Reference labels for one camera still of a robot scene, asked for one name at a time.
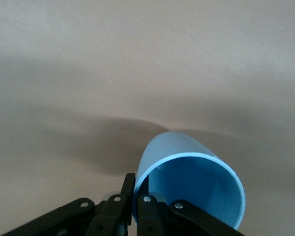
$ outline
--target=beige surface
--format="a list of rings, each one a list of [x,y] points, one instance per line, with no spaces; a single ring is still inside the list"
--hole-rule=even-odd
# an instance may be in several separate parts
[[[295,1],[0,1],[0,234],[119,190],[166,130],[238,173],[240,231],[295,236]]]

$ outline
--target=metal screw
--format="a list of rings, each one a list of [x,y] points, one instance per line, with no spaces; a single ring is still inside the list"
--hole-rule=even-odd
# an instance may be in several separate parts
[[[183,209],[183,204],[182,203],[175,203],[175,208],[176,209]]]
[[[150,201],[151,201],[151,197],[150,197],[150,196],[145,196],[145,197],[143,198],[143,201],[144,201],[144,202],[150,202]]]
[[[83,202],[80,204],[80,207],[87,207],[89,204],[87,202]]]
[[[114,197],[114,201],[115,202],[119,202],[121,200],[121,197],[117,196],[117,197]]]

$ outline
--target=blue plastic cup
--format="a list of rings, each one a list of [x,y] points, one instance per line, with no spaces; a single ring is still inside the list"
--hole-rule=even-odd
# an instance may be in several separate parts
[[[134,187],[137,195],[149,177],[149,192],[165,196],[166,204],[184,199],[238,229],[245,212],[245,193],[236,173],[213,152],[188,135],[166,132],[146,147]]]

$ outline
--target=cup rim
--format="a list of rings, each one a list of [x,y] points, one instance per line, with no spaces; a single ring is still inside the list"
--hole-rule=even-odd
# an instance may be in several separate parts
[[[135,187],[134,187],[134,200],[136,200],[136,198],[137,198],[137,193],[138,193],[143,181],[154,169],[156,169],[158,166],[160,166],[168,161],[178,159],[178,158],[184,158],[184,157],[196,157],[196,158],[202,158],[202,159],[207,159],[207,160],[213,161],[214,163],[216,163],[216,164],[220,165],[222,168],[224,168],[234,178],[236,185],[240,191],[241,208],[240,208],[240,212],[239,212],[237,221],[236,221],[235,225],[232,227],[234,229],[238,229],[238,227],[240,226],[240,224],[242,222],[242,219],[243,219],[243,216],[245,213],[245,206],[246,206],[246,197],[245,197],[245,191],[244,191],[243,185],[242,185],[238,175],[235,173],[235,171],[229,165],[227,165],[224,161],[220,160],[218,157],[211,156],[208,154],[199,153],[199,152],[175,153],[175,154],[161,158],[158,161],[154,162],[140,176],[137,176],[137,181],[136,181]],[[133,216],[134,216],[135,222],[137,221],[136,207],[137,207],[136,202],[134,202]]]

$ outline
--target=black metal bracket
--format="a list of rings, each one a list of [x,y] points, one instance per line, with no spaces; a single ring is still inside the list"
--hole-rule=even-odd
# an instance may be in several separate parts
[[[95,203],[72,201],[2,236],[124,236],[131,224],[135,174],[125,177],[120,194]]]
[[[121,193],[98,205],[80,198],[2,236],[126,236],[134,184],[135,174],[128,173]],[[244,236],[186,200],[158,201],[148,192],[148,177],[136,202],[138,236]]]

